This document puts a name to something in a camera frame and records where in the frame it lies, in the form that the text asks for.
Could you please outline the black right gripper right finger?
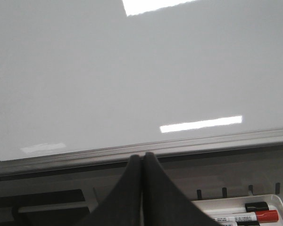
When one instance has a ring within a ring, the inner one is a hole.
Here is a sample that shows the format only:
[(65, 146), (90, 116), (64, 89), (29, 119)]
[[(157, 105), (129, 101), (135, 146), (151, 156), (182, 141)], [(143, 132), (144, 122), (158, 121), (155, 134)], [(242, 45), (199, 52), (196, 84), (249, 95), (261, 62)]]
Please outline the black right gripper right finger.
[(143, 158), (143, 215), (146, 226), (218, 226), (164, 172), (154, 153)]

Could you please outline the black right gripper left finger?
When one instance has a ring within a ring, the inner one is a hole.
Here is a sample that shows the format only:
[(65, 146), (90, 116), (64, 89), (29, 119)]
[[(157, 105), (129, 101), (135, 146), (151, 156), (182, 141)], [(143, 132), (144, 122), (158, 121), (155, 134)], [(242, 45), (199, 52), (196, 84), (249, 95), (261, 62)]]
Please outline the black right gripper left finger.
[(139, 226), (141, 219), (142, 165), (132, 155), (121, 178), (107, 197), (77, 226)]

